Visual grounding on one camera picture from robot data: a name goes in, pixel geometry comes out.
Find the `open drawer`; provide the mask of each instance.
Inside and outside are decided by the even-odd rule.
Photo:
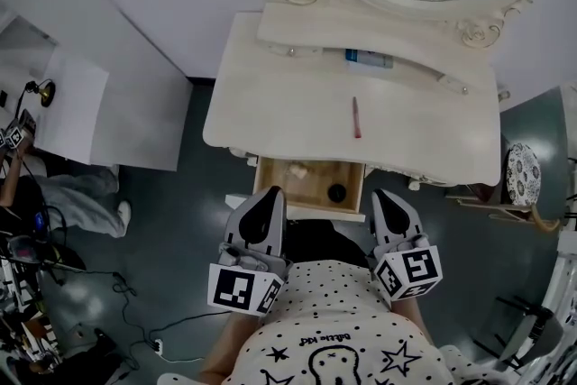
[[[364,222],[359,214],[364,164],[339,160],[280,160],[260,157],[252,192],[279,186],[287,199],[287,219],[325,219]],[[339,202],[329,198],[332,185],[342,185]],[[246,197],[228,195],[226,204],[237,208]]]

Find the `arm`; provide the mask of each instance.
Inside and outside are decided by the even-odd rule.
[[[4,165],[4,159],[6,157],[7,149],[5,147],[0,148],[0,169]]]
[[[14,156],[10,164],[10,169],[8,170],[8,175],[6,175],[4,184],[2,188],[0,188],[0,206],[10,207],[13,204],[21,167],[22,160],[18,156]]]
[[[28,150],[32,147],[34,139],[29,133],[26,133],[23,140],[16,148],[14,156],[12,157],[12,163],[10,164],[10,169],[8,170],[8,175],[4,180],[4,184],[0,188],[0,206],[10,207],[14,203],[14,195],[16,194],[16,188],[18,187],[18,179],[20,178],[20,168],[22,167],[22,158]],[[2,153],[0,160],[4,162],[5,151]]]
[[[256,316],[231,313],[223,332],[205,358],[198,380],[208,385],[220,385],[232,373],[238,353],[256,332],[258,324]]]
[[[431,345],[434,345],[431,335],[426,330],[425,321],[423,321],[423,317],[421,316],[421,310],[418,309],[416,298],[406,298],[404,300],[392,302],[390,310],[393,313],[404,316],[412,321],[419,329],[421,329],[425,339]]]

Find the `electronic equipment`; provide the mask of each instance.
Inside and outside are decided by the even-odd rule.
[[[25,136],[34,136],[36,134],[36,122],[31,114],[24,109],[20,118],[13,121],[6,127],[3,139],[11,150],[15,150],[22,142]]]

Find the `red pen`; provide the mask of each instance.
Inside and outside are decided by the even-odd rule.
[[[357,97],[353,96],[353,120],[354,120],[354,138],[361,138],[361,125],[359,124],[359,105]]]

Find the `white t-shirt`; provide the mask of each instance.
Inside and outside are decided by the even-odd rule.
[[[298,263],[224,385],[505,384],[504,376],[438,350],[390,313],[368,270],[339,261]]]

